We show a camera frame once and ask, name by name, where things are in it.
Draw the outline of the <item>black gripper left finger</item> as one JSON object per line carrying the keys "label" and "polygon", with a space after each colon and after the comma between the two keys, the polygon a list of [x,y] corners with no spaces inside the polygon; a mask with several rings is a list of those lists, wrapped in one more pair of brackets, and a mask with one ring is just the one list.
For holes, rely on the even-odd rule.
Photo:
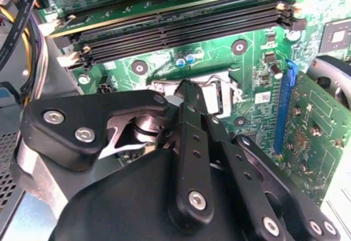
{"label": "black gripper left finger", "polygon": [[169,217],[183,232],[197,232],[212,221],[214,201],[195,86],[183,81],[171,102],[143,90],[30,103],[16,152],[20,185],[43,199],[59,220],[81,190],[142,157],[167,151],[174,155]]}

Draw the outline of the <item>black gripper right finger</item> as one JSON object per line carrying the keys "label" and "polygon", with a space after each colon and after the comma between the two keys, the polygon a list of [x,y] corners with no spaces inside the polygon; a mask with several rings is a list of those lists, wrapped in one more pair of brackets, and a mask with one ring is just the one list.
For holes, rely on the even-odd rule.
{"label": "black gripper right finger", "polygon": [[195,86],[194,102],[209,139],[217,211],[195,240],[340,240],[335,225],[247,136],[230,138],[206,109]]}

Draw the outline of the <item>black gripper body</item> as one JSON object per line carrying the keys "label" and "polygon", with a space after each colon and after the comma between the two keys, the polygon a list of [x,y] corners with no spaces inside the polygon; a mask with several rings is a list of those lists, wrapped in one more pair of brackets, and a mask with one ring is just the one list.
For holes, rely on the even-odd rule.
{"label": "black gripper body", "polygon": [[195,233],[180,230],[167,209],[174,155],[157,151],[77,193],[51,240],[243,240],[224,173],[211,168],[214,217]]}

